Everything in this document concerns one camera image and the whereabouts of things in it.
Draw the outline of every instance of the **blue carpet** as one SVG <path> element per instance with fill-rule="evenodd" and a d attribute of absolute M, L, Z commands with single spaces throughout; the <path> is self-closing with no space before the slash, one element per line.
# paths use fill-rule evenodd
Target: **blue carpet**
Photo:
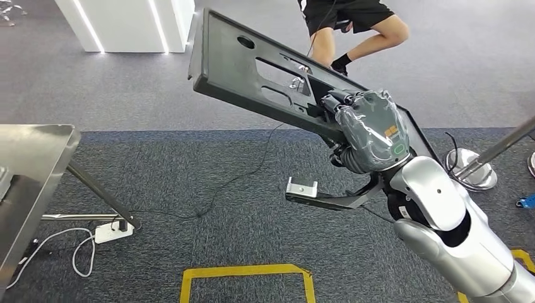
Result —
<path fill-rule="evenodd" d="M 509 129 L 425 129 L 439 155 L 460 147 L 480 152 Z M 364 210 L 328 211 L 285 201 L 289 176 L 319 181 L 342 193 L 367 182 L 328 163 L 329 150 L 300 130 L 90 132 L 75 159 L 117 199 L 137 212 L 143 228 L 100 244 L 95 268 L 80 278 L 71 268 L 82 236 L 53 240 L 32 261 L 5 302 L 177 302 L 186 268 L 292 263 L 312 272 L 317 302 L 453 302 L 455 293 L 396 239 L 391 226 Z M 515 202 L 535 192 L 522 140 L 498 157 L 498 186 L 473 199 L 510 247 L 535 256 L 535 216 Z M 238 175 L 255 174 L 221 186 Z M 369 207 L 387 216 L 383 195 Z M 209 210 L 201 218 L 195 216 Z M 49 213 L 106 212 L 87 188 L 64 175 Z M 189 220 L 173 216 L 194 217 Z M 43 222 L 35 235 L 80 223 Z M 89 247 L 78 266 L 87 269 Z M 302 278 L 272 275 L 194 279 L 190 302 L 305 302 Z"/>

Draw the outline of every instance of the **metal pole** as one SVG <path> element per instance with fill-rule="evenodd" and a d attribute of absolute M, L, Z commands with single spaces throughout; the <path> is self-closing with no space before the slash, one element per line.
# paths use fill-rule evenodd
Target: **metal pole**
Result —
<path fill-rule="evenodd" d="M 124 208 L 115 198 L 110 195 L 97 180 L 88 174 L 81 166 L 74 160 L 69 162 L 67 170 L 70 171 L 76 178 L 78 178 L 83 184 L 90 188 L 97 196 L 104 200 L 111 208 L 113 208 L 122 218 L 128 223 L 132 224 L 134 228 L 141 228 L 141 224 L 137 218 L 134 218 L 126 208 Z"/>
<path fill-rule="evenodd" d="M 87 214 L 87 215 L 43 215 L 43 221 L 119 221 L 124 220 L 120 215 Z"/>
<path fill-rule="evenodd" d="M 512 145 L 520 141 L 523 137 L 527 136 L 531 131 L 535 130 L 535 116 L 528 121 L 522 123 L 519 127 L 515 128 L 510 134 L 503 137 L 498 143 L 487 148 L 479 157 L 475 158 L 467 166 L 462 168 L 456 173 L 456 177 L 459 180 L 463 180 L 469 175 L 476 172 L 482 166 L 492 161 L 497 156 L 501 155 L 504 151 L 508 150 Z"/>

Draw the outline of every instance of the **floor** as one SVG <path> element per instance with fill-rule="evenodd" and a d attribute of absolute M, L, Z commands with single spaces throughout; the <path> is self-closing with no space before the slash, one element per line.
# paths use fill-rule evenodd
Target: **floor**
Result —
<path fill-rule="evenodd" d="M 317 179 L 330 193 L 364 182 L 329 165 L 316 136 L 281 128 L 266 145 L 279 122 L 194 93 L 186 79 L 189 53 L 87 54 L 54 0 L 16 2 L 28 15 L 15 16 L 13 28 L 0 27 L 0 123 L 76 125 L 84 132 L 77 160 L 130 209 L 143 211 L 144 229 L 99 246 L 86 279 L 71 269 L 73 250 L 64 249 L 81 235 L 53 241 L 6 292 L 6 302 L 177 302 L 186 268 L 266 263 L 311 271 L 318 302 L 456 302 L 388 223 L 363 210 L 331 212 L 284 200 L 291 175 Z M 444 131 L 480 152 L 534 114 L 533 1 L 385 3 L 409 24 L 411 38 L 353 63 L 350 78 L 388 89 L 439 154 L 452 148 Z M 300 52 L 309 48 L 296 1 L 196 5 Z M 337 33 L 338 54 L 369 35 Z M 257 167 L 266 147 L 261 170 L 220 188 Z M 497 188 L 473 199 L 506 244 L 535 256 L 535 216 L 514 206 L 535 191 L 526 169 L 533 150 L 535 143 L 523 140 L 497 158 Z M 50 212 L 104 211 L 99 203 L 65 175 Z M 383 197 L 370 207 L 386 211 Z M 172 216 L 208 209 L 192 220 Z M 36 237 L 73 226 L 42 224 Z M 88 256 L 85 247 L 82 268 Z M 191 302 L 293 303 L 304 302 L 303 294 L 295 275 L 198 279 Z"/>
<path fill-rule="evenodd" d="M 426 129 L 441 155 L 452 148 L 444 131 L 475 150 L 507 133 Z M 64 249 L 86 235 L 54 239 L 6 292 L 5 302 L 177 302 L 186 268 L 273 263 L 311 272 L 316 302 L 457 302 L 451 287 L 405 248 L 390 223 L 363 209 L 329 211 L 285 201 L 289 176 L 318 181 L 320 190 L 331 194 L 355 190 L 367 177 L 325 161 L 329 149 L 316 135 L 277 130 L 266 144 L 270 132 L 85 133 L 75 159 L 137 211 L 142 229 L 132 237 L 99 244 L 89 278 L 74 273 L 73 249 Z M 513 146 L 494 162 L 498 186 L 472 195 L 504 242 L 531 256 L 535 213 L 517 208 L 515 202 L 534 191 L 535 179 L 526 168 L 526 155 L 533 150 L 533 140 Z M 261 168 L 245 175 L 258 168 L 264 154 Z M 382 194 L 368 207 L 388 216 Z M 49 213 L 78 211 L 99 213 L 106 207 L 66 174 Z M 75 226 L 80 223 L 43 222 L 35 236 L 42 240 Z M 77 260 L 84 273 L 89 248 L 84 247 Z M 304 294 L 299 275 L 197 278 L 190 302 L 296 303 L 305 302 Z"/>

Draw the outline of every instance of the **shoe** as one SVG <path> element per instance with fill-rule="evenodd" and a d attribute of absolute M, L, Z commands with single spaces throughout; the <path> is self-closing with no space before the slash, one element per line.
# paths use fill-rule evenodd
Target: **shoe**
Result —
<path fill-rule="evenodd" d="M 348 69 L 345 66 L 342 66 L 341 68 L 335 68 L 334 66 L 331 65 L 331 68 L 333 71 L 339 74 L 343 74 L 346 77 L 348 76 Z"/>

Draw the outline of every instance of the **plastic wrap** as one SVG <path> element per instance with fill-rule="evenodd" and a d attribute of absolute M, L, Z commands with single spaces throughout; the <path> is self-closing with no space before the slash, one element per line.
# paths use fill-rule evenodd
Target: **plastic wrap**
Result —
<path fill-rule="evenodd" d="M 389 169 L 409 155 L 409 136 L 396 104 L 386 91 L 355 95 L 340 105 L 336 121 L 364 172 Z"/>

